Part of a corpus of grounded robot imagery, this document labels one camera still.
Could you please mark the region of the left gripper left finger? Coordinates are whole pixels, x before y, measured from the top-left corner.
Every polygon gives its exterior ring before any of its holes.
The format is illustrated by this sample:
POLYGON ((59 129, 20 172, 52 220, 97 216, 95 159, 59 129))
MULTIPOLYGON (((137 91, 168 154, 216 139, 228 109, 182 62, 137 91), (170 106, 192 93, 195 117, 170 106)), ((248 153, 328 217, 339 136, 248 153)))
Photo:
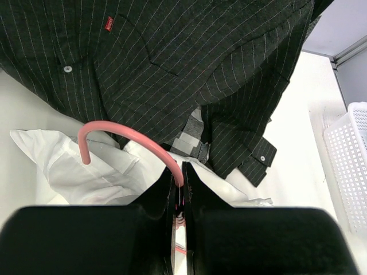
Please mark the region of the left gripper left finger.
POLYGON ((1 230, 2 274, 172 274, 169 170, 126 206, 17 210, 1 230))

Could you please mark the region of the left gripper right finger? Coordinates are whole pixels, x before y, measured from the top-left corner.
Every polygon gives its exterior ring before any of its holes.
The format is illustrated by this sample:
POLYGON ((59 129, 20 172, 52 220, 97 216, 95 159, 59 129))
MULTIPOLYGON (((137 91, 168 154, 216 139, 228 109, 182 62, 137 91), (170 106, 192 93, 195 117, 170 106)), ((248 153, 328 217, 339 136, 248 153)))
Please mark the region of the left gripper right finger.
POLYGON ((321 209, 233 207, 184 163, 189 274, 357 274, 337 223, 321 209))

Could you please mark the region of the pink wire hanger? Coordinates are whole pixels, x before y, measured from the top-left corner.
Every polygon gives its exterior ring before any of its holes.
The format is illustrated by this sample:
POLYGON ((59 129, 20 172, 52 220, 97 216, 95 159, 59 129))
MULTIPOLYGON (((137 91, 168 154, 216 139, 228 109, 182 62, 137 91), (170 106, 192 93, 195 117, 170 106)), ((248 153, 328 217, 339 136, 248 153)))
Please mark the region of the pink wire hanger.
POLYGON ((184 176, 176 160, 159 144, 142 133, 118 123, 97 120, 85 124, 77 134, 81 159, 86 165, 91 163, 87 136, 93 131, 107 131, 129 139, 125 151, 138 158, 138 163, 132 169, 133 174, 138 175, 148 186, 158 179, 158 174, 164 170, 163 166, 168 168, 179 194, 178 202, 175 203, 174 230, 184 227, 186 225, 182 191, 184 176))

